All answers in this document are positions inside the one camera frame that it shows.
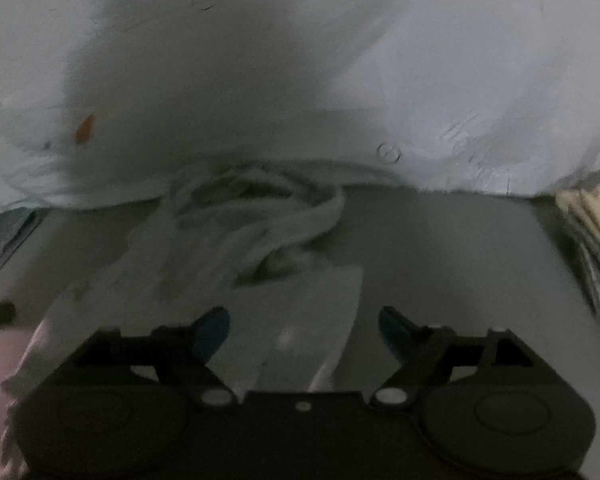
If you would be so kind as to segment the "white knit garment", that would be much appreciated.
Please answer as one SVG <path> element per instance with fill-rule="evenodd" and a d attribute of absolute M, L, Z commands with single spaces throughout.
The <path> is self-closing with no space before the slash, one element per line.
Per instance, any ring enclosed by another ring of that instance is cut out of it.
<path fill-rule="evenodd" d="M 247 391 L 324 389 L 349 339 L 362 286 L 312 245 L 339 222 L 349 186 L 392 185 L 380 170 L 327 162 L 190 167 L 128 250 L 67 288 L 15 373 L 3 479 L 204 478 Z M 236 396 L 204 405 L 160 384 L 151 333 L 214 307 L 230 332 L 208 367 Z"/>

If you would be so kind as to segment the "blue checked folded garment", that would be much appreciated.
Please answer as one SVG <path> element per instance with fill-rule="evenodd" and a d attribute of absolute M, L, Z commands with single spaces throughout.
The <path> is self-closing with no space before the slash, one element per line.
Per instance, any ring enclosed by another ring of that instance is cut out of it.
<path fill-rule="evenodd" d="M 576 244 L 586 290 L 600 315 L 600 242 L 574 214 L 565 214 L 566 230 Z"/>

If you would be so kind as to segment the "dark patterned folded garment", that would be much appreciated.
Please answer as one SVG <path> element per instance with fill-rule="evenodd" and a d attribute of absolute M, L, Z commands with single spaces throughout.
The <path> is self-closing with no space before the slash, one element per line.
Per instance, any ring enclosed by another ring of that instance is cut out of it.
<path fill-rule="evenodd" d="M 0 214 L 0 271 L 20 245 L 41 224 L 46 209 L 19 208 Z"/>

